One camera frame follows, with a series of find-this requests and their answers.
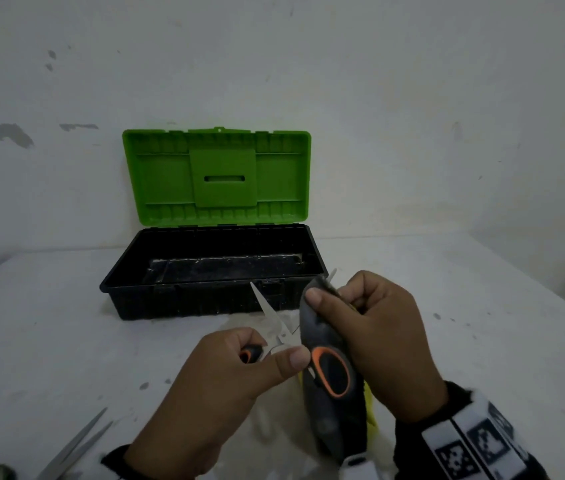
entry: scissor blade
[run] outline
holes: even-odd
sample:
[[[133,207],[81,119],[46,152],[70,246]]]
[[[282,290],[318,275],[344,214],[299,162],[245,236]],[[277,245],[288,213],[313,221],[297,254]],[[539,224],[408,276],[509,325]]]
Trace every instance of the scissor blade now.
[[[76,463],[81,456],[83,456],[92,446],[96,443],[102,435],[105,434],[105,431],[109,429],[109,427],[113,424],[113,421],[107,423],[99,432],[97,432],[94,436],[88,439],[84,444],[82,444],[78,449],[70,453],[70,455],[65,458],[56,468],[50,472],[49,480],[57,480],[63,476],[67,470],[69,470],[74,463]]]
[[[43,469],[42,472],[40,472],[40,475],[37,476],[38,480],[48,480],[48,479],[53,479],[54,477],[50,477],[50,472],[53,471],[53,469],[57,468],[59,465],[61,465],[63,463],[63,460],[65,460],[70,453],[74,450],[74,448],[76,448],[76,445],[78,443],[80,443],[82,441],[82,439],[88,434],[88,432],[90,432],[90,430],[92,428],[94,428],[94,425],[98,422],[98,420],[100,419],[100,417],[105,414],[105,411],[107,411],[107,408],[103,408],[102,411],[100,411],[96,417],[91,420],[89,423],[87,423],[87,426],[85,426],[85,428],[81,429],[79,431],[79,434],[74,436],[69,443],[67,443],[67,445],[65,446],[65,448],[63,448],[61,450],[60,453],[58,453],[58,455],[56,455],[45,467],[45,469]]]
[[[287,328],[287,325],[284,324],[284,322],[278,316],[278,313],[276,313],[276,310],[274,310],[272,306],[269,304],[267,298],[265,298],[262,295],[262,293],[258,291],[256,285],[253,282],[250,282],[250,284],[251,284],[251,289],[254,290],[254,294],[256,295],[256,299],[258,300],[258,304],[260,305],[260,308],[263,309],[263,313],[265,314],[265,317],[267,317],[267,319],[269,320],[280,323],[282,331],[280,335],[278,335],[278,339],[281,341],[281,343],[287,344],[291,339],[291,332]]]

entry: table surface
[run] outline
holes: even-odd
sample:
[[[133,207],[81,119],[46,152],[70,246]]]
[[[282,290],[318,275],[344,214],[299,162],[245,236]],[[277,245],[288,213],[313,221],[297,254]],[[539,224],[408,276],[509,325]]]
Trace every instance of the table surface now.
[[[410,290],[446,379],[478,387],[550,475],[565,478],[565,302],[464,234],[323,239],[341,285],[358,269]],[[0,266],[0,463],[33,477],[102,407],[114,425],[74,468],[131,442],[204,334],[257,314],[124,322],[98,285],[122,250],[17,255]],[[335,478],[316,456],[295,380],[274,388],[209,479]],[[392,471],[393,419],[371,450]]]

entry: wall stain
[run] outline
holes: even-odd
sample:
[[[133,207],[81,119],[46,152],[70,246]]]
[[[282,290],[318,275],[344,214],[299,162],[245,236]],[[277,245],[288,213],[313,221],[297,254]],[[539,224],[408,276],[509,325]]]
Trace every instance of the wall stain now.
[[[62,123],[59,125],[63,131],[71,131],[71,130],[75,130],[77,128],[86,128],[86,129],[91,129],[91,130],[97,130],[98,126],[96,126],[93,123],[90,123],[88,125],[79,125],[79,124],[69,124],[69,123]]]
[[[460,121],[456,121],[451,126],[451,131],[453,131],[453,140],[456,143],[458,143],[459,141],[462,141],[462,125],[460,124]]]
[[[0,124],[0,141],[5,138],[9,138],[21,148],[29,148],[34,145],[34,140],[20,126],[12,123]]]

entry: toolbox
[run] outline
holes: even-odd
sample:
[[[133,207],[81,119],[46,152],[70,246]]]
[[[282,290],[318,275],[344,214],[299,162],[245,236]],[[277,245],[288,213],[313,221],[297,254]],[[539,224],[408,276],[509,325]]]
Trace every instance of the toolbox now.
[[[298,308],[325,274],[309,227],[311,136],[212,128],[123,133],[136,234],[100,285],[123,320]]]

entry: scissor handle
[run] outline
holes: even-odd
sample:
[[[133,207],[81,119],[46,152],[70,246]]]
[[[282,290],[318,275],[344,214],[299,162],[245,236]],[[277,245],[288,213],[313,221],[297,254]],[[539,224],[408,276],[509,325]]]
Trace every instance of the scissor handle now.
[[[262,353],[262,345],[246,345],[239,352],[239,357],[243,363],[256,363]]]
[[[335,347],[318,346],[311,350],[316,380],[334,399],[342,399],[353,390],[355,371],[347,357]]]

